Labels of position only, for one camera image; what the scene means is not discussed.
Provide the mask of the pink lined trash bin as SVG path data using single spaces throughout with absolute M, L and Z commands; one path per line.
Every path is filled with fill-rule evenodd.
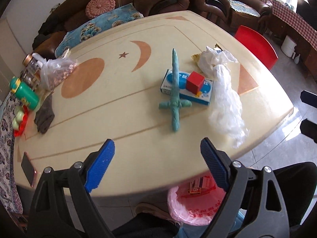
M 168 191 L 169 214 L 183 224 L 206 226 L 217 213 L 225 194 L 211 174 L 201 176 Z

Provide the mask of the clear bag of peanuts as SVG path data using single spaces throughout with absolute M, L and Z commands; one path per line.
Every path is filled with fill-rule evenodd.
M 77 62 L 70 58 L 46 60 L 38 53 L 33 53 L 32 57 L 40 69 L 40 85 L 47 91 L 53 91 L 77 67 Z

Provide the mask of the patterned sofa cover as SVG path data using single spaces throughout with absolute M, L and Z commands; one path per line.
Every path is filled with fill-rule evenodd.
M 1 106 L 1 203 L 8 212 L 21 214 L 23 206 L 17 192 L 14 180 L 13 154 L 14 154 L 14 134 L 12 120 L 14 110 L 20 106 L 21 102 L 9 93 Z

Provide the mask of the red plastic stool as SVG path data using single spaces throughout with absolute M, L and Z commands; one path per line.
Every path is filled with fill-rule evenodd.
M 271 70 L 278 61 L 278 55 L 264 36 L 253 29 L 240 25 L 235 38 L 243 44 L 255 57 Z

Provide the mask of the pink round cushion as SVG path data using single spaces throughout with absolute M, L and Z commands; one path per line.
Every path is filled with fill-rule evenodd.
M 115 7 L 115 0 L 91 0 L 85 8 L 85 14 L 87 18 L 93 19 L 104 13 L 111 12 Z

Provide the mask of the brown leather sofa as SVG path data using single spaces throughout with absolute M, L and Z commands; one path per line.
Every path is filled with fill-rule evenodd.
M 32 48 L 53 59 L 55 49 L 67 32 L 88 21 L 85 8 L 91 0 L 65 0 L 46 19 L 33 40 Z M 132 3 L 143 16 L 187 10 L 193 0 L 115 0 L 116 7 Z

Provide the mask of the checkered cloth side table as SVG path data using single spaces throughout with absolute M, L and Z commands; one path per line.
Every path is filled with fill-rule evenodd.
M 316 79 L 316 30 L 299 14 L 277 0 L 272 0 L 268 29 L 281 40 L 289 36 L 297 44 L 295 52 Z

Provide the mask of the grey cloth rag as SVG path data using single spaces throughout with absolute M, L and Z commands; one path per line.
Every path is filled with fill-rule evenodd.
M 52 94 L 50 93 L 35 114 L 34 123 L 36 124 L 37 131 L 41 134 L 45 134 L 48 131 L 55 118 L 52 108 L 52 98 Z

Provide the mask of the red plate with apples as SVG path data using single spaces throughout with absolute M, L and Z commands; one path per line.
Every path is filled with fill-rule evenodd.
M 29 109 L 27 106 L 16 106 L 14 109 L 14 119 L 12 120 L 14 137 L 21 136 L 25 130 Z

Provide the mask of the white tissue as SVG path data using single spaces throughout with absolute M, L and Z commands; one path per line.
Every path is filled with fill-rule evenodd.
M 215 66 L 219 64 L 225 65 L 230 62 L 238 63 L 238 60 L 229 51 L 207 46 L 206 50 L 199 55 L 197 65 L 207 77 L 211 77 Z

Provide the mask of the green kids water bottle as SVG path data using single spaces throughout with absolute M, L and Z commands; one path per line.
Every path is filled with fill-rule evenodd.
M 36 109 L 39 103 L 38 95 L 19 77 L 12 77 L 9 89 L 23 105 L 33 111 Z

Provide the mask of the blue floral blanket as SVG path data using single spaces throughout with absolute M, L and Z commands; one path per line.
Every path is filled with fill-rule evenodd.
M 132 3 L 114 9 L 111 12 L 103 13 L 78 28 L 67 32 L 61 43 L 55 49 L 54 55 L 58 58 L 68 48 L 72 49 L 85 40 L 106 30 L 140 18 L 143 18 L 143 14 L 137 11 Z

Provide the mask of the yellow snack wrapper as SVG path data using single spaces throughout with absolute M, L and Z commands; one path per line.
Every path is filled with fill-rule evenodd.
M 223 51 L 223 49 L 218 44 L 215 44 L 214 49 L 216 51 Z M 201 54 L 194 54 L 191 56 L 191 58 L 196 64 L 198 64 L 200 56 L 201 56 Z

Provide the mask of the red cube box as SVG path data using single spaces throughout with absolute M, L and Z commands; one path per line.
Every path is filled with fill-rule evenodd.
M 205 81 L 205 77 L 193 71 L 186 79 L 186 89 L 195 95 L 200 92 Z

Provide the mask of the white appliance on floor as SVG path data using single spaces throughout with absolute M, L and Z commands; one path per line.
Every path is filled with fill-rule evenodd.
M 282 43 L 281 50 L 287 57 L 294 58 L 296 46 L 295 41 L 289 36 L 286 36 Z

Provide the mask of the teal toy airplane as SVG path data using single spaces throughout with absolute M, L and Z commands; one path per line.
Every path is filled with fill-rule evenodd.
M 160 102 L 158 108 L 170 109 L 171 112 L 171 127 L 174 132 L 177 132 L 180 128 L 180 109 L 183 107 L 191 107 L 191 101 L 187 99 L 180 99 L 180 87 L 179 87 L 180 75 L 179 75 L 179 62 L 176 50 L 172 50 L 172 86 L 170 101 Z

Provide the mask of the black smartphone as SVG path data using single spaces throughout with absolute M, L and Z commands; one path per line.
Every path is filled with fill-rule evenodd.
M 26 179 L 30 185 L 30 187 L 34 187 L 35 178 L 36 178 L 36 169 L 34 168 L 33 164 L 31 163 L 31 160 L 27 154 L 27 152 L 24 152 L 23 158 L 21 161 L 21 168 L 26 176 Z

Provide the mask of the glass tea bottle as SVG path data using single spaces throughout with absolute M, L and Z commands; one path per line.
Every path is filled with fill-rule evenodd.
M 27 56 L 23 60 L 25 70 L 21 73 L 20 78 L 35 91 L 40 85 L 40 67 L 38 61 L 31 55 Z

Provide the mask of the teal seat pad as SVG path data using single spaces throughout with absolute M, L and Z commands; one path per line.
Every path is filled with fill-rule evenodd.
M 260 17 L 260 14 L 252 7 L 249 5 L 246 5 L 245 3 L 236 1 L 236 0 L 230 0 L 230 7 L 238 12 L 238 13 L 243 13 L 243 14 L 248 14 L 254 17 Z

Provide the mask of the white plastic bag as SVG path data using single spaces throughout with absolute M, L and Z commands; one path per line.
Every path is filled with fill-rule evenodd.
M 213 109 L 209 123 L 215 130 L 232 141 L 232 147 L 240 147 L 246 140 L 249 130 L 242 119 L 242 102 L 232 88 L 231 75 L 227 67 L 218 64 L 213 68 Z

